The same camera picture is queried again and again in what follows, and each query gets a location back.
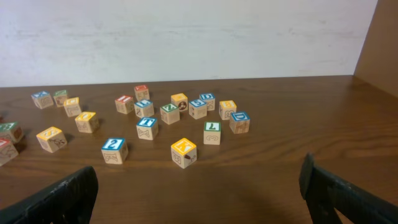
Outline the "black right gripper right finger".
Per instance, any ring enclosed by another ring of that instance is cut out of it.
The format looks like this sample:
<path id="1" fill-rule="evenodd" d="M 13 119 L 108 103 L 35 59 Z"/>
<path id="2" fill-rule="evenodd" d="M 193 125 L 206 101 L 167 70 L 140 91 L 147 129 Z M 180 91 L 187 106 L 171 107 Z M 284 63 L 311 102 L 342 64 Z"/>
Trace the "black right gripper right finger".
<path id="1" fill-rule="evenodd" d="M 298 182 L 314 223 L 341 223 L 337 212 L 353 223 L 397 223 L 397 206 L 317 166 L 311 153 Z"/>

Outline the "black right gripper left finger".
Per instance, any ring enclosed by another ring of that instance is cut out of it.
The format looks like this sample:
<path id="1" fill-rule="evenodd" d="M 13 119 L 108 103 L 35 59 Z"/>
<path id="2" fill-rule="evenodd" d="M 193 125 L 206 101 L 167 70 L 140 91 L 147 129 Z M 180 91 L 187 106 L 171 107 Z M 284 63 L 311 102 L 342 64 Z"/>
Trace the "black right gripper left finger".
<path id="1" fill-rule="evenodd" d="M 1 210 L 1 223 L 89 223 L 98 194 L 92 166 L 84 167 Z"/>

